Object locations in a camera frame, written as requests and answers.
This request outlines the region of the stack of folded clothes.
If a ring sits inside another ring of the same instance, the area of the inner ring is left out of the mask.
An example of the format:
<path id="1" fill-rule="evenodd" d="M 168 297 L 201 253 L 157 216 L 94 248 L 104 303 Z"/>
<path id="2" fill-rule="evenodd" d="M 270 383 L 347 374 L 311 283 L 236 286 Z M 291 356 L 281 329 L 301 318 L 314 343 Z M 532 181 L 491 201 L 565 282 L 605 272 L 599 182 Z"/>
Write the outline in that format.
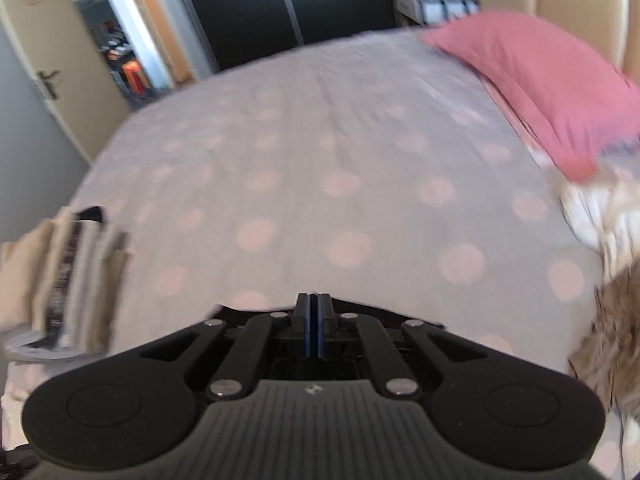
<path id="1" fill-rule="evenodd" d="M 100 206 L 63 207 L 2 244 L 6 358 L 47 363 L 105 353 L 128 258 L 128 234 Z"/>

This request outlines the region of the grey pink dotted duvet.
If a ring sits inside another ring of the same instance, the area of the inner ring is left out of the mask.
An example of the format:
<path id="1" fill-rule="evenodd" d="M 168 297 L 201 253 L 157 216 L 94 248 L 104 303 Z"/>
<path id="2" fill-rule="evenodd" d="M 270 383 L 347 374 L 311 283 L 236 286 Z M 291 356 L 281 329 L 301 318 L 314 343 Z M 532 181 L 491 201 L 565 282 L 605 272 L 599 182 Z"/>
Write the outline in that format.
<path id="1" fill-rule="evenodd" d="M 128 234 L 110 345 L 11 367 L 16 469 L 624 478 L 622 427 L 568 365 L 601 266 L 547 169 L 416 32 L 268 58 L 142 110 L 67 206 Z"/>

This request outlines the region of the brown white fluffy blanket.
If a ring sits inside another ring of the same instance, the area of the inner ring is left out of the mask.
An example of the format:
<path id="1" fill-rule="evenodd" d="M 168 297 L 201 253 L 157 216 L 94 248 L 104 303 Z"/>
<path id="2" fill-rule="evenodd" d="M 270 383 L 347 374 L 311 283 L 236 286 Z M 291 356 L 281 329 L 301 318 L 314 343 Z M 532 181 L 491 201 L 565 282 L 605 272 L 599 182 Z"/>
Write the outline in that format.
<path id="1" fill-rule="evenodd" d="M 602 263 L 590 331 L 568 357 L 570 371 L 607 410 L 639 418 L 639 182 L 613 171 L 572 182 L 545 172 L 574 237 Z"/>

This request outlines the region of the black sliding wardrobe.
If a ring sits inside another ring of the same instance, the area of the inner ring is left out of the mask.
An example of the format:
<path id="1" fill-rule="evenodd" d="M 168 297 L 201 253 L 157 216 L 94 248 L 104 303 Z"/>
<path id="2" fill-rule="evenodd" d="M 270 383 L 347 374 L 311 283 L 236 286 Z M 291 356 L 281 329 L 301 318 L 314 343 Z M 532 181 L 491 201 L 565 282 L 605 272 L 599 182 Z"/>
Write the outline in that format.
<path id="1" fill-rule="evenodd" d="M 389 29 L 392 0 L 189 0 L 218 70 Z"/>

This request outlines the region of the pink pillow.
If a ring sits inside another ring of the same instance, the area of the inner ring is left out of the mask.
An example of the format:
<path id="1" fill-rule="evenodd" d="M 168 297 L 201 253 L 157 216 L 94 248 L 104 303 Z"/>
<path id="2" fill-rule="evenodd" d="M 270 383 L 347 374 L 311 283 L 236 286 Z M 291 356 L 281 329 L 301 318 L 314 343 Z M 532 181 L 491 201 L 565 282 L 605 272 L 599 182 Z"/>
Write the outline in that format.
<path id="1" fill-rule="evenodd" d="M 483 11 L 421 39 L 488 79 L 570 180 L 590 177 L 604 148 L 639 134 L 638 86 L 585 41 L 542 18 Z"/>

